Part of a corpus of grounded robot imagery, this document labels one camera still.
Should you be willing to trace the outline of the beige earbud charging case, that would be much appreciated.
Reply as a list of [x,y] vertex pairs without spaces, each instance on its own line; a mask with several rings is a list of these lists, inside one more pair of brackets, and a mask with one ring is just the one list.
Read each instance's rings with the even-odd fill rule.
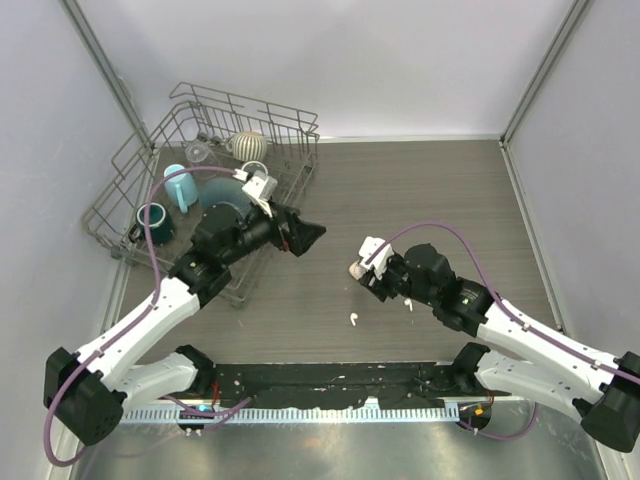
[[359,261],[355,261],[349,266],[348,272],[353,279],[358,281],[366,273],[366,269],[362,267]]

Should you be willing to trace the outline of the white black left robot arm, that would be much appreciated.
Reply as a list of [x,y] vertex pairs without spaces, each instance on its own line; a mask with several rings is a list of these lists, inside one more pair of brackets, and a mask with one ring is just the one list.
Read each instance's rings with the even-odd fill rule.
[[215,370],[198,350],[183,346],[162,362],[137,362],[226,288],[231,265],[266,244],[301,256],[326,232],[302,220],[296,208],[269,206],[269,213],[253,206],[246,218],[230,204],[205,209],[190,248],[143,303],[75,352],[60,347],[51,353],[45,363],[46,420],[59,420],[82,444],[93,446],[141,404],[179,391],[205,397]]

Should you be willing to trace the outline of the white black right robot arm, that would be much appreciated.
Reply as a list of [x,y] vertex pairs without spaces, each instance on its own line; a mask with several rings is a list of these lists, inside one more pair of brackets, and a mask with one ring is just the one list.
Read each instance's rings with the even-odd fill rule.
[[350,275],[380,301],[401,296],[431,308],[447,328],[471,336],[451,380],[465,395],[481,388],[554,409],[594,440],[630,453],[639,438],[639,356],[586,346],[527,316],[489,288],[457,276],[430,244],[400,255],[368,237]]

